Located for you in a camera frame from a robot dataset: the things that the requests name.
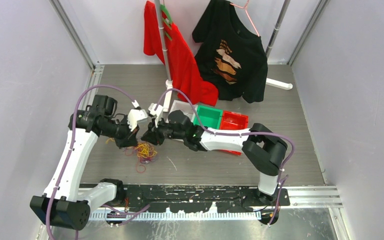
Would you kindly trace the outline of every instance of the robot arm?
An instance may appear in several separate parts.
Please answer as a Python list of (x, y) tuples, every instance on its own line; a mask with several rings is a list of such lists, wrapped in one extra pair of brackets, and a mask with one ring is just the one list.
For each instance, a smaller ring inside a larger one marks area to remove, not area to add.
[(80, 180), (85, 169), (89, 154), (99, 136), (114, 138), (119, 148), (136, 146), (138, 123), (146, 121), (146, 112), (139, 107), (130, 110), (126, 117), (119, 121), (114, 120), (117, 101), (104, 95), (96, 95), (92, 106), (86, 110), (79, 110), (77, 116), (71, 116), (68, 127), (67, 143), (62, 153), (56, 171), (45, 188), (42, 196), (33, 196), (30, 208), (39, 219), (45, 223), (46, 211), (50, 196), (56, 186), (58, 176), (64, 161), (70, 151), (72, 123), (76, 121), (75, 143), (71, 152), (59, 188), (53, 201), (50, 224), (52, 226), (81, 230), (86, 226), (91, 212), (105, 203), (119, 204), (126, 197), (123, 182), (115, 179), (103, 179), (91, 190), (79, 195)]
[(280, 166), (286, 155), (288, 145), (279, 137), (249, 135), (250, 132), (271, 132), (260, 123), (251, 128), (242, 130), (219, 130), (208, 128), (217, 135), (204, 131), (201, 126), (194, 125), (180, 110), (168, 115), (168, 123), (163, 119), (156, 121), (160, 116), (159, 108), (155, 105), (149, 108), (149, 115), (153, 121), (149, 123), (147, 132), (141, 138), (154, 145), (161, 145), (164, 139), (181, 139), (185, 146), (193, 151), (229, 150), (244, 153), (254, 167), (259, 171), (258, 190), (260, 200), (269, 203), (276, 197), (278, 175)]

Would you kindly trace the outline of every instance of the plastic container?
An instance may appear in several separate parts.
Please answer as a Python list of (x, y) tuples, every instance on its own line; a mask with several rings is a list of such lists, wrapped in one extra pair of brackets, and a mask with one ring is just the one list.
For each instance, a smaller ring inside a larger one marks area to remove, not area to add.
[[(248, 116), (231, 111), (223, 111), (221, 117), (220, 129), (222, 130), (241, 130), (248, 127)], [(240, 156), (242, 153), (238, 151), (222, 150)]]
[(174, 100), (173, 104), (171, 104), (170, 112), (168, 114), (170, 114), (171, 112), (174, 112), (176, 110), (182, 111), (191, 121), (195, 118), (195, 113), (192, 110), (192, 107), (191, 107), (191, 105), (189, 105), (188, 102)]
[[(198, 105), (196, 109), (199, 119), (205, 127), (220, 129), (220, 123), (222, 122), (223, 110), (212, 108), (208, 106)], [(198, 118), (193, 119), (193, 124), (199, 125)]]

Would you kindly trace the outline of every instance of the gray floor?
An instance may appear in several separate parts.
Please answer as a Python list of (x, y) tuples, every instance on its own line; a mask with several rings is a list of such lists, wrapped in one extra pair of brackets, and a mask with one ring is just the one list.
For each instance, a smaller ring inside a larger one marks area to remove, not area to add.
[[(287, 65), (270, 65), (268, 77), (294, 84), (292, 70)], [(142, 108), (148, 109), (165, 90), (166, 78), (163, 65), (106, 65), (101, 83), (123, 88), (136, 97)], [(127, 114), (132, 107), (129, 99), (115, 90), (100, 89), (98, 93), (116, 98), (118, 113)], [(323, 185), (295, 88), (286, 91), (267, 86), (263, 102), (249, 104), (242, 98), (219, 100), (216, 108), (246, 114), (250, 125), (262, 123), (273, 132), (295, 141), (296, 152), (285, 166), (285, 173), (289, 174), (286, 185)], [(140, 127), (138, 136), (145, 132), (146, 124)], [(130, 184), (257, 185), (259, 181), (257, 170), (245, 156), (218, 151), (193, 152), (175, 140), (157, 146), (158, 160), (146, 165), (144, 173), (138, 173), (135, 168), (137, 158), (125, 156), (114, 143), (105, 144), (106, 140), (100, 137), (93, 148), (81, 179), (83, 183), (97, 183), (103, 178), (120, 179)]]

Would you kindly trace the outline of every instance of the graphic print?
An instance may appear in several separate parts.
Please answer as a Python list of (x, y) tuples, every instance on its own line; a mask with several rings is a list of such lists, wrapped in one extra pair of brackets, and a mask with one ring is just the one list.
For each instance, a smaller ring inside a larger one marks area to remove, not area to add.
[(238, 80), (234, 76), (241, 69), (241, 64), (229, 55), (232, 50), (225, 40), (221, 40), (219, 49), (215, 51), (217, 52), (214, 57), (216, 67), (212, 71), (222, 76), (228, 84), (235, 84)]

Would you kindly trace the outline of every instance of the red t-shirt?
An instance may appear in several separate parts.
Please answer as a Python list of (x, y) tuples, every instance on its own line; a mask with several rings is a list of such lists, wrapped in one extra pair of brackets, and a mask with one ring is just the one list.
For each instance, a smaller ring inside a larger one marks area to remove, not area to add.
[[(161, 62), (165, 64), (155, 4), (150, 1), (146, 2), (144, 19), (143, 53), (149, 56), (156, 54)], [(173, 88), (182, 91), (192, 104), (201, 102), (215, 106), (219, 91), (212, 83), (202, 79), (194, 54), (183, 39), (178, 27), (174, 23), (171, 24), (171, 29), (166, 24), (163, 25), (164, 31), (171, 37), (171, 40), (167, 36), (164, 38)], [(178, 94), (178, 98), (185, 101), (185, 98), (180, 94)]]

